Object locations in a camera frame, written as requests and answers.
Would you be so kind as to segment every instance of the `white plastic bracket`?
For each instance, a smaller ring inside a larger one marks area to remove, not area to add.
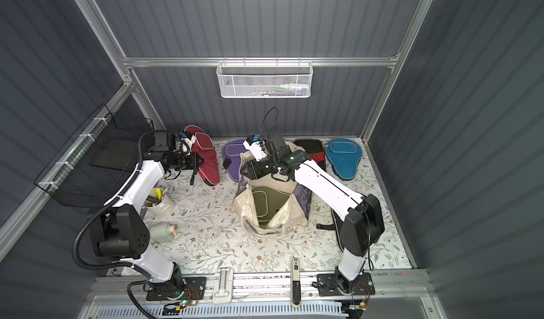
[[[66,165],[66,166],[68,166],[68,168],[70,168],[71,171],[73,170],[73,166],[68,161],[55,162],[55,164],[56,165]]]
[[[213,303],[226,304],[232,301],[234,271],[230,267],[223,267],[215,274],[213,282]]]
[[[90,138],[93,142],[95,141],[95,139],[92,137],[92,134],[91,134],[91,133],[82,133],[80,136],[82,136],[82,137],[88,137],[88,138]]]
[[[52,187],[54,187],[55,189],[58,189],[58,188],[59,188],[56,181],[38,182],[37,184],[39,184],[39,185],[46,185],[46,186],[52,186]]]
[[[105,117],[95,117],[95,118],[93,118],[93,119],[99,119],[99,120],[103,120],[103,121],[104,121],[104,123],[105,123],[106,125],[108,125],[108,119],[107,119],[107,118],[105,118]]]

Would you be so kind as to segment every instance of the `black mesh basket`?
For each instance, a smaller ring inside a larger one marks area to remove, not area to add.
[[[72,136],[34,181],[61,205],[100,207],[112,198],[138,163],[138,139],[153,130],[151,120],[122,111],[93,120],[98,124],[88,134]],[[142,149],[153,141],[144,136]]]

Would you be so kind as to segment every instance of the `yellow pen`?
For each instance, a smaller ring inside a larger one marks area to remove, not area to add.
[[[158,188],[155,188],[155,194],[157,194],[157,197],[159,198],[159,200],[162,200],[163,199],[163,191],[158,189]]]

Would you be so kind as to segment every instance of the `pen holder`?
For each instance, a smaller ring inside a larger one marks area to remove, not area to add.
[[[153,214],[155,217],[159,219],[164,219],[170,216],[174,211],[174,202],[172,199],[164,193],[164,190],[161,189],[163,192],[163,198],[160,200],[159,203],[153,205],[153,203],[144,203],[144,206]],[[155,191],[151,191],[149,193],[150,196],[154,196]]]

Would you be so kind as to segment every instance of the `gray corrugated wall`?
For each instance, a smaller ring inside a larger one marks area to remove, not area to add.
[[[96,0],[130,57],[394,55],[418,0]]]
[[[395,55],[418,0],[96,0],[127,56]],[[224,99],[215,69],[136,68],[167,129],[247,136],[280,109],[285,135],[359,135],[385,68],[316,68],[308,99]]]
[[[136,68],[167,129],[199,125],[210,136],[259,131],[266,112],[280,115],[274,130],[291,135],[358,135],[387,68],[315,68],[309,98],[222,98],[214,68]]]
[[[450,318],[544,316],[544,0],[436,0],[370,146]]]
[[[73,0],[0,0],[0,224],[121,84]],[[3,318],[77,315],[96,275],[70,255],[85,212],[50,201],[10,250],[0,263]]]

